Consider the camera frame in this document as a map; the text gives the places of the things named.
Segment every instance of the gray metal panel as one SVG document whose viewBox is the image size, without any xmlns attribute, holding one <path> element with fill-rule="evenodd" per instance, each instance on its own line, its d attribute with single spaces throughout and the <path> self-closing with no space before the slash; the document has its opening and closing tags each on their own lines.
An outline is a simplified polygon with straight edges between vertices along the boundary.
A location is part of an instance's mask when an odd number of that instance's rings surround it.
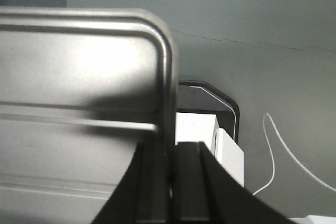
<svg viewBox="0 0 336 224">
<path fill-rule="evenodd" d="M 88 223 L 137 141 L 174 144 L 170 33 L 144 10 L 0 8 L 0 40 L 0 216 Z"/>
</svg>

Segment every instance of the white wall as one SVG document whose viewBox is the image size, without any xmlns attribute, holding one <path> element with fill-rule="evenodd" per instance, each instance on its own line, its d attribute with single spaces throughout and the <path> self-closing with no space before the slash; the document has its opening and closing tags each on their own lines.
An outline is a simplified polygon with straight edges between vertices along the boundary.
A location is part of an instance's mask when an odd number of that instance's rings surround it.
<svg viewBox="0 0 336 224">
<path fill-rule="evenodd" d="M 336 0 L 68 0 L 68 7 L 140 7 L 170 25 L 181 76 L 211 83 L 240 107 L 247 189 L 271 175 L 266 111 L 299 160 L 336 187 Z M 276 176 L 258 197 L 287 216 L 336 216 L 336 194 L 302 172 L 266 129 Z"/>
</svg>

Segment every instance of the white block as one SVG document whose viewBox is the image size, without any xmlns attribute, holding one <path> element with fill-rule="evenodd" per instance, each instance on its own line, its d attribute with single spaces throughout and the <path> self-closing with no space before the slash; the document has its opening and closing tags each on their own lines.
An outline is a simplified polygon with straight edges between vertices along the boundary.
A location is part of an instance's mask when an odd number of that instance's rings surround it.
<svg viewBox="0 0 336 224">
<path fill-rule="evenodd" d="M 308 215 L 305 218 L 289 218 L 299 224 L 336 224 L 336 217 Z"/>
<path fill-rule="evenodd" d="M 244 186 L 244 152 L 224 129 L 217 129 L 215 158 L 241 186 Z"/>
<path fill-rule="evenodd" d="M 177 113 L 175 144 L 179 142 L 204 142 L 215 153 L 217 116 L 213 114 Z"/>
</svg>

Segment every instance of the cable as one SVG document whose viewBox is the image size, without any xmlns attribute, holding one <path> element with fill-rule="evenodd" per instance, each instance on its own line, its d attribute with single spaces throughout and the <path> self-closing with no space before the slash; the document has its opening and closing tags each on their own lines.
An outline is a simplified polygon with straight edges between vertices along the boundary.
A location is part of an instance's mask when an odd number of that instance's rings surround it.
<svg viewBox="0 0 336 224">
<path fill-rule="evenodd" d="M 264 190 L 266 187 L 268 187 L 273 179 L 274 179 L 274 174 L 275 174 L 275 164 L 274 164 L 274 157 L 273 157 L 273 152 L 272 152 L 272 148 L 271 148 L 271 145 L 269 144 L 269 140 L 268 140 L 268 136 L 267 136 L 267 133 L 266 133 L 266 130 L 265 130 L 265 117 L 266 117 L 266 114 L 264 115 L 264 117 L 262 118 L 262 128 L 264 129 L 264 135 L 265 135 L 265 138 L 266 138 L 266 141 L 267 141 L 267 144 L 268 144 L 268 148 L 269 148 L 269 152 L 271 154 L 271 158 L 272 158 L 272 176 L 271 176 L 271 179 L 269 180 L 269 182 L 264 185 L 263 187 L 261 187 L 260 189 L 256 190 L 252 195 L 256 195 L 257 193 L 259 193 L 260 191 Z"/>
<path fill-rule="evenodd" d="M 275 169 L 274 169 L 274 159 L 273 159 L 273 153 L 272 153 L 272 150 L 271 150 L 271 148 L 270 148 L 270 145 L 269 145 L 269 141 L 268 141 L 268 137 L 267 137 L 267 134 L 266 134 L 266 130 L 265 130 L 265 117 L 266 116 L 268 116 L 269 117 L 269 119 L 270 119 L 270 121 L 271 121 L 271 123 L 272 123 L 272 126 L 273 126 L 273 128 L 274 128 L 274 130 L 275 130 L 275 132 L 276 132 L 276 134 L 277 134 L 277 136 L 278 136 L 278 138 L 279 138 L 279 140 L 280 140 L 280 142 L 281 142 L 281 144 L 284 146 L 284 148 L 285 148 L 285 150 L 288 152 L 288 154 L 291 156 L 291 158 L 295 161 L 295 163 L 297 163 L 300 167 L 301 167 L 301 169 L 303 169 L 311 178 L 313 178 L 317 183 L 319 183 L 321 186 L 323 186 L 323 187 L 325 187 L 325 188 L 327 188 L 327 189 L 330 189 L 330 190 L 332 190 L 333 192 L 335 192 L 336 193 L 336 188 L 334 188 L 334 187 L 332 187 L 332 186 L 330 186 L 330 185 L 328 185 L 327 183 L 325 183 L 324 181 L 322 181 L 322 180 L 320 180 L 317 176 L 315 176 L 311 171 L 309 171 L 295 156 L 294 156 L 294 154 L 290 151 L 290 149 L 288 148 L 288 146 L 285 144 L 285 142 L 283 141 L 283 139 L 282 139 L 282 137 L 281 137 L 281 135 L 280 135 L 280 133 L 279 133 L 279 131 L 278 131 L 278 129 L 277 129 L 277 127 L 276 127 L 276 125 L 275 125 L 275 123 L 274 123 L 274 121 L 273 121 L 273 119 L 272 119 L 272 117 L 266 112 L 265 113 L 265 115 L 264 115 L 264 117 L 263 117 L 263 128 L 264 128 L 264 134 L 265 134 L 265 137 L 266 137 L 266 140 L 267 140 L 267 143 L 268 143 L 268 146 L 269 146 L 269 149 L 270 149 L 270 152 L 271 152 L 271 156 L 272 156 L 272 163 L 273 163 L 273 174 L 272 174 L 272 178 L 271 178 L 271 180 L 265 185 L 265 186 L 263 186 L 261 189 L 259 189 L 259 190 L 257 190 L 255 193 L 253 193 L 253 195 L 256 195 L 258 192 L 260 192 L 261 190 L 263 190 L 263 189 L 265 189 L 267 186 L 269 186 L 269 184 L 272 182 L 272 180 L 273 180 L 273 178 L 274 178 L 274 171 L 275 171 Z"/>
</svg>

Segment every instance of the black plastic part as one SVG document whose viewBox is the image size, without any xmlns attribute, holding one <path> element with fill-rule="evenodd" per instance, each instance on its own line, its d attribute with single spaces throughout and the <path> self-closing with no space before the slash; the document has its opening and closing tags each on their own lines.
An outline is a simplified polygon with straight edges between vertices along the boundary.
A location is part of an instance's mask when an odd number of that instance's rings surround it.
<svg viewBox="0 0 336 224">
<path fill-rule="evenodd" d="M 164 146 L 146 144 L 142 156 L 135 223 L 167 223 L 169 188 Z"/>
<path fill-rule="evenodd" d="M 216 97 L 224 100 L 227 104 L 229 104 L 234 114 L 236 115 L 236 120 L 234 120 L 234 116 L 232 112 L 228 111 L 215 111 L 215 110 L 209 110 L 207 108 L 205 109 L 185 109 L 180 108 L 178 106 L 177 111 L 178 112 L 185 112 L 185 113 L 200 113 L 200 114 L 216 114 L 217 120 L 219 123 L 219 126 L 233 138 L 233 140 L 238 143 L 238 133 L 239 133 L 239 118 L 240 118 L 240 111 L 238 104 L 228 95 L 224 94 L 214 86 L 210 85 L 209 83 L 203 82 L 203 81 L 189 81 L 189 80 L 180 80 L 179 86 L 194 86 L 194 87 L 202 87 L 215 95 Z"/>
<path fill-rule="evenodd" d="M 92 224 L 134 223 L 142 157 L 143 145 L 138 143 L 126 173 Z"/>
<path fill-rule="evenodd" d="M 173 190 L 177 223 L 210 223 L 206 187 L 198 145 L 179 143 L 176 148 L 176 179 Z"/>
<path fill-rule="evenodd" d="M 213 223 L 294 224 L 242 188 L 199 143 Z"/>
<path fill-rule="evenodd" d="M 92 224 L 294 224 L 242 188 L 203 142 L 175 147 L 171 201 L 163 150 L 161 144 L 137 145 L 127 172 Z"/>
</svg>

